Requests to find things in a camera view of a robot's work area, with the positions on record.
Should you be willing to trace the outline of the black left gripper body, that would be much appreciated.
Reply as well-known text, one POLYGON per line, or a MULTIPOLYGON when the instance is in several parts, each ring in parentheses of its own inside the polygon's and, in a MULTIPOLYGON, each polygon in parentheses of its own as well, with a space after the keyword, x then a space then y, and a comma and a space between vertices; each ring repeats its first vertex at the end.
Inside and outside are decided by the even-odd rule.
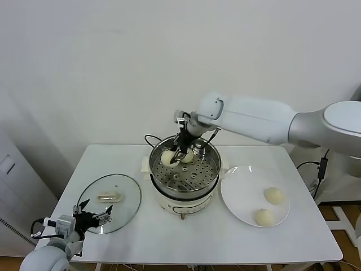
POLYGON ((90 228, 98 227, 98 219, 94 218, 95 213, 81 212, 75 213, 73 217, 76 219, 75 232, 79 235, 80 239, 85 239, 85 233, 90 228))

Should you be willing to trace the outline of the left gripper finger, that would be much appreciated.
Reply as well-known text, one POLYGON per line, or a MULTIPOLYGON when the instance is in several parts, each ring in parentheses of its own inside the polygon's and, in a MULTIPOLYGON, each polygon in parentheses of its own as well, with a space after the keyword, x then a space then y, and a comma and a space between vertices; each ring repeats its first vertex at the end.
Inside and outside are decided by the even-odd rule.
POLYGON ((112 208, 113 205, 107 207, 104 212, 94 215, 94 219, 96 219, 99 222, 99 225, 104 225, 107 222, 111 222, 112 208))
POLYGON ((87 199, 87 200, 84 200, 83 202, 79 203, 78 205, 75 205, 73 207, 73 213, 81 213, 82 210, 87 206, 89 201, 90 200, 87 199))

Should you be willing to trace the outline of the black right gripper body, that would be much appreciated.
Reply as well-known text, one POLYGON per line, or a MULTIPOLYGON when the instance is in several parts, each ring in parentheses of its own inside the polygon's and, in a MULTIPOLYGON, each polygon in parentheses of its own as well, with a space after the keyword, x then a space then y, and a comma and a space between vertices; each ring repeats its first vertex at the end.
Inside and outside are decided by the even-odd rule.
POLYGON ((186 128, 181 128, 174 141, 178 142, 178 149, 181 152, 187 152, 192 142, 197 136, 192 135, 186 128))

